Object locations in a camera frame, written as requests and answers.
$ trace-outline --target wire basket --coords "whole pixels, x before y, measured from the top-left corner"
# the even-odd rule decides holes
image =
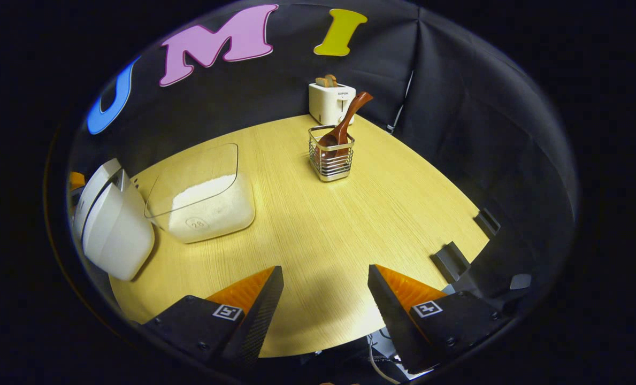
[[[327,134],[335,125],[319,125],[308,129],[308,159],[313,170],[323,182],[346,178],[351,171],[351,161],[354,158],[354,137],[347,134],[349,142],[337,146],[322,146],[318,144],[321,136],[315,136],[314,131],[323,130]]]

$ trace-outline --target white appliance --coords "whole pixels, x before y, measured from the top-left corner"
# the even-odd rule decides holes
[[[340,84],[338,87],[323,87],[315,83],[308,85],[308,110],[321,125],[337,125],[344,119],[356,90]]]
[[[129,281],[154,247],[154,228],[144,199],[117,159],[104,163],[80,195],[73,231],[83,253],[99,268]]]

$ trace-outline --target orange object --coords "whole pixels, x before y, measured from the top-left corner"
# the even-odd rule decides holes
[[[445,292],[429,287],[390,268],[375,266],[406,312],[410,312],[414,305],[434,301],[447,295]]]
[[[75,171],[71,171],[71,177],[69,178],[71,182],[71,191],[76,188],[81,188],[85,185],[85,175],[81,173],[76,173]]]
[[[328,73],[327,75],[325,75],[325,79],[330,83],[330,86],[332,87],[339,86],[339,84],[337,84],[337,78],[335,78],[335,76],[332,75],[331,73]]]
[[[273,269],[274,266],[269,267],[241,281],[232,283],[229,287],[208,297],[207,300],[217,302],[218,304],[241,307],[244,309],[244,314],[249,314],[249,310],[251,310],[252,305],[256,302],[256,298],[261,292],[263,285],[266,284],[268,277],[271,276]]]
[[[320,87],[330,87],[330,83],[328,83],[326,78],[316,78],[316,84]]]

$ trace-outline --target cable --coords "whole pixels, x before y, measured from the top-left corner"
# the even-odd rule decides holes
[[[394,385],[399,385],[400,382],[398,382],[398,381],[394,380],[393,378],[389,377],[388,375],[382,373],[382,371],[379,370],[379,368],[377,367],[376,363],[374,363],[374,358],[372,358],[372,347],[374,346],[374,344],[372,343],[372,334],[368,334],[367,336],[370,337],[370,363],[372,365],[372,368],[374,368],[374,371],[376,371],[377,374],[379,374],[380,377],[384,378],[388,382],[393,383]]]
[[[403,95],[403,101],[405,102],[405,98],[408,96],[408,88],[410,88],[410,82],[413,81],[413,74],[415,71],[410,71],[410,78],[408,78],[408,86],[405,88],[405,94]],[[394,129],[396,128],[396,124],[399,122],[399,116],[401,115],[401,110],[403,110],[403,104],[399,107],[399,112],[396,114],[396,119],[394,119],[394,125],[387,124],[387,129],[389,129],[389,133],[393,134]]]

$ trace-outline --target wooden table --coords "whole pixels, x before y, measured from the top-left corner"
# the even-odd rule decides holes
[[[125,314],[146,322],[184,295],[206,298],[281,265],[282,293],[261,357],[332,348],[384,322],[367,289],[377,263],[431,287],[447,283],[429,256],[451,241],[469,261],[488,239],[479,210],[430,163],[362,117],[350,175],[321,182],[308,161],[310,115],[267,122],[197,144],[135,175],[145,197],[165,166],[225,142],[254,187],[256,218],[239,232],[181,244],[155,228],[151,256],[132,282],[111,278]]]

